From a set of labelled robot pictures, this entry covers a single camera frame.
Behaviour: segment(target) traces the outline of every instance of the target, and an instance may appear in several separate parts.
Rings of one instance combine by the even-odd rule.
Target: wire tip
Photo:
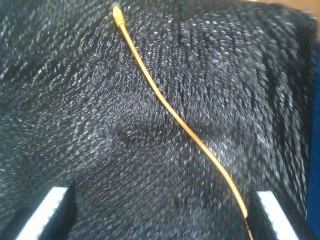
[[[121,24],[126,25],[125,17],[120,9],[120,6],[117,2],[112,4],[112,16],[114,18],[115,24],[119,27]]]

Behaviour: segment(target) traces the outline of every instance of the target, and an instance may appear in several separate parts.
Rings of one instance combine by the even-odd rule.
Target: yellow cable
[[[139,64],[140,68],[142,69],[146,79],[148,80],[151,88],[153,89],[154,93],[156,94],[156,96],[159,98],[159,100],[161,101],[161,103],[164,105],[164,107],[169,111],[169,113],[174,117],[174,119],[181,125],[181,127],[189,134],[189,136],[198,144],[198,146],[204,151],[204,153],[209,157],[209,159],[213,162],[213,164],[218,168],[218,170],[220,171],[220,173],[223,175],[224,179],[226,180],[226,182],[228,183],[229,187],[231,188],[238,204],[239,207],[241,209],[241,212],[243,214],[243,217],[245,219],[245,223],[246,226],[248,228],[249,231],[249,236],[250,239],[252,238],[252,234],[251,231],[249,230],[248,224],[247,224],[247,216],[248,216],[248,211],[245,205],[244,200],[242,199],[239,190],[237,189],[234,181],[231,179],[230,175],[228,174],[228,172],[226,171],[226,169],[224,168],[224,166],[218,161],[218,159],[212,154],[212,152],[206,147],[206,145],[201,141],[201,139],[190,129],[190,127],[182,120],[182,118],[175,112],[175,110],[170,106],[170,104],[166,101],[166,99],[164,98],[164,96],[161,94],[161,92],[159,91],[159,89],[157,88],[155,82],[153,81],[151,75],[149,74],[146,66],[144,65],[143,61],[141,60],[139,53],[136,50],[136,47],[134,45],[134,43],[132,42],[128,31],[126,29],[126,22],[125,22],[125,18],[124,15],[121,11],[121,9],[119,8],[119,6],[114,6],[113,7],[113,11],[112,11],[112,15],[115,21],[115,24],[117,25],[117,27],[119,27],[125,37],[125,40],[127,41],[137,63]]]

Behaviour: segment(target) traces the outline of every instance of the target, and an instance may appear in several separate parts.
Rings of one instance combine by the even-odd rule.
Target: black fabric
[[[159,103],[112,2],[0,1],[0,231],[70,177],[70,239],[246,239],[234,196]],[[316,20],[281,5],[121,1],[165,98],[248,191],[305,215]]]

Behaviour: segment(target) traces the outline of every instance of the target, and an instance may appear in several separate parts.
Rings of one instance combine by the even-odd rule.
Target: textured black material
[[[245,239],[218,171],[165,111],[110,1],[0,2],[0,230],[76,180],[70,239]],[[232,175],[305,214],[316,20],[280,5],[120,2],[165,98]]]

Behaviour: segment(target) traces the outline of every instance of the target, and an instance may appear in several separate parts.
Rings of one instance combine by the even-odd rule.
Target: blue object
[[[307,192],[307,222],[320,239],[320,43],[315,82],[313,130]]]

